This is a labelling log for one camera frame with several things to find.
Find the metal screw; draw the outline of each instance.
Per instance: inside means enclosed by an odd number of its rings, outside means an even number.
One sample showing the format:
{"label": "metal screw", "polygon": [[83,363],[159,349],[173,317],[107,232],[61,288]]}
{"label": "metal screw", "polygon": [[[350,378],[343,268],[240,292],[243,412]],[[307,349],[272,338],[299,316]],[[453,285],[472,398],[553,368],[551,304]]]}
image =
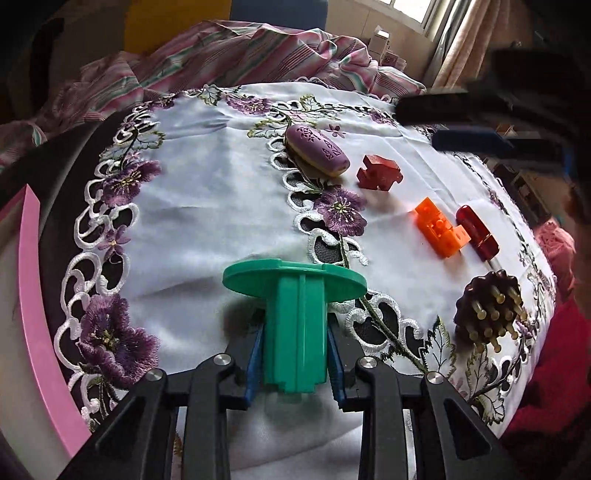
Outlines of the metal screw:
{"label": "metal screw", "polygon": [[148,370],[144,375],[145,379],[148,382],[157,382],[164,376],[164,372],[159,368],[153,368],[152,370]]}
{"label": "metal screw", "polygon": [[429,383],[439,385],[443,383],[443,375],[439,372],[429,372],[427,374],[427,381]]}
{"label": "metal screw", "polygon": [[213,363],[215,363],[216,365],[220,365],[221,367],[229,364],[231,361],[232,357],[227,353],[220,353],[219,355],[213,357]]}
{"label": "metal screw", "polygon": [[363,368],[376,368],[378,366],[378,362],[371,356],[364,356],[361,360],[359,360],[359,365],[361,365]]}

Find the orange plastic block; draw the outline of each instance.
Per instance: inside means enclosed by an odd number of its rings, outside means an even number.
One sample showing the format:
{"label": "orange plastic block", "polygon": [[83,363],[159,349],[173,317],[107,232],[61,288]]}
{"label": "orange plastic block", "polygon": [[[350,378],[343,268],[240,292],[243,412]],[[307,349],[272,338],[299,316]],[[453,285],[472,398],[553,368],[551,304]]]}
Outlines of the orange plastic block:
{"label": "orange plastic block", "polygon": [[425,198],[414,211],[418,229],[441,257],[451,257],[470,241],[464,227],[452,226],[430,198]]}

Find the red plastic block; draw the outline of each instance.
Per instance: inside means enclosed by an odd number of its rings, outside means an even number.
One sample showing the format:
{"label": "red plastic block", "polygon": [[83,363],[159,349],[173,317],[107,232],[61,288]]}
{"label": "red plastic block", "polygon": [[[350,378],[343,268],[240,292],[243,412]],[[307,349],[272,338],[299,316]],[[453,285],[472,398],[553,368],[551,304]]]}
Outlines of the red plastic block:
{"label": "red plastic block", "polygon": [[489,229],[486,228],[471,207],[468,205],[460,207],[456,212],[456,220],[470,235],[470,244],[483,262],[490,260],[499,253],[499,244],[496,242],[495,237],[492,236]]}
{"label": "red plastic block", "polygon": [[394,160],[379,155],[366,155],[363,164],[367,170],[360,168],[357,172],[359,187],[362,189],[387,192],[394,182],[402,181],[400,167]]}

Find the green plastic spool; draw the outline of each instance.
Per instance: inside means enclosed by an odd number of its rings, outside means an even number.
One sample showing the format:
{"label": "green plastic spool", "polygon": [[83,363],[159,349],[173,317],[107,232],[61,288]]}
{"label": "green plastic spool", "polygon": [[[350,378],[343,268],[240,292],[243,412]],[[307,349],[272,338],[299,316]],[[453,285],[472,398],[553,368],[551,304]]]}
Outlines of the green plastic spool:
{"label": "green plastic spool", "polygon": [[365,278],[336,265],[270,258],[224,270],[226,288],[267,301],[264,380],[286,393],[326,382],[327,303],[362,297]]}

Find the red wooden block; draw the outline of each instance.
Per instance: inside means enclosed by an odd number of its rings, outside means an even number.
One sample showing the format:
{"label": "red wooden block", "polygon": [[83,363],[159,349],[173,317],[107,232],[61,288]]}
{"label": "red wooden block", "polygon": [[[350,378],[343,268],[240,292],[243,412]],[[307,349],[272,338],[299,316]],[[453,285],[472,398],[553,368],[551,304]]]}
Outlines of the red wooden block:
{"label": "red wooden block", "polygon": [[362,189],[387,192],[394,182],[402,181],[400,167],[394,160],[379,155],[366,155],[363,164],[367,170],[360,168],[357,172],[359,187]]}

